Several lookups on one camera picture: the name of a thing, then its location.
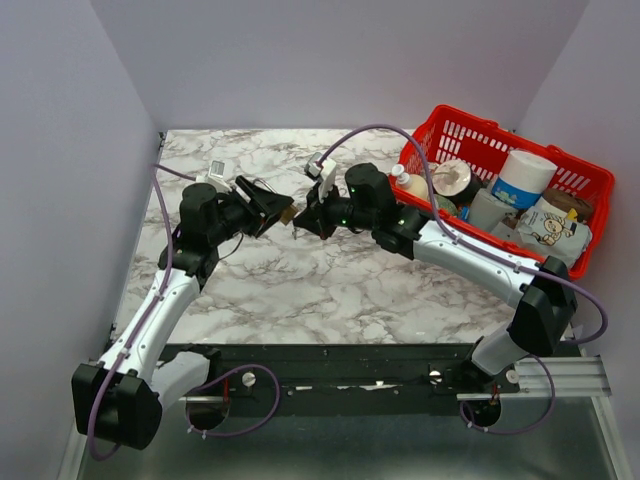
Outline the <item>large brass padlock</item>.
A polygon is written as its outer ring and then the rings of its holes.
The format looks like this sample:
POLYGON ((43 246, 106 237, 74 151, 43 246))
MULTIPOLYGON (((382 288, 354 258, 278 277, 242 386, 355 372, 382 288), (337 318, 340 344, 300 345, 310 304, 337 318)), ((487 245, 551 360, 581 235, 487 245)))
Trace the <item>large brass padlock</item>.
MULTIPOLYGON (((265 187, 267 190, 269 190, 272 193, 276 193, 276 190, 267 181, 265 181, 265 180, 263 180, 261 178, 254 178, 253 179, 253 183, 254 184, 259 184, 259 185, 265 187)), ((289 205, 281 213, 280 222, 283 225, 288 225, 292 221, 292 219, 295 217, 295 215, 297 213, 298 213, 298 210, 296 209, 295 205, 294 204, 289 205)))

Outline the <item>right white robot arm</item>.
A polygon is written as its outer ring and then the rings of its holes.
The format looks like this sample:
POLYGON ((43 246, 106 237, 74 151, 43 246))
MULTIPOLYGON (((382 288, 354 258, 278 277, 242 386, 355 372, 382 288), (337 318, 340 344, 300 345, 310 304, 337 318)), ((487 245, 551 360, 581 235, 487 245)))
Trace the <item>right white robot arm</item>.
POLYGON ((549 257, 539 263, 438 224, 431 213, 398 202, 388 177, 371 163, 347 170, 346 197, 335 184, 333 161, 310 160, 305 173, 314 185, 295 227, 323 240, 339 227, 368 231, 383 250, 461 275, 514 309, 512 320, 477 341, 461 365, 467 389, 483 391, 508 365, 555 351, 577 310, 562 261, 549 257))

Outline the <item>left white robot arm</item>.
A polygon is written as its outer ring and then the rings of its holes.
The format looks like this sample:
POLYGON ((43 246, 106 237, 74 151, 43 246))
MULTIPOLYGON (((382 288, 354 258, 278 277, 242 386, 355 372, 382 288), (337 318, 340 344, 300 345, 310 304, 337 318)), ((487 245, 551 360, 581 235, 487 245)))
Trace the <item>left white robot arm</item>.
POLYGON ((158 363, 171 333, 217 266, 221 244, 238 234, 258 238, 292 206, 291 197, 243 176, 220 192, 197 182, 182 192, 179 223, 169 228, 152 286, 121 337, 94 364, 77 367, 71 380, 76 427, 90 444, 146 448, 163 413, 195 390, 214 393, 222 380, 208 356, 186 349, 158 363))

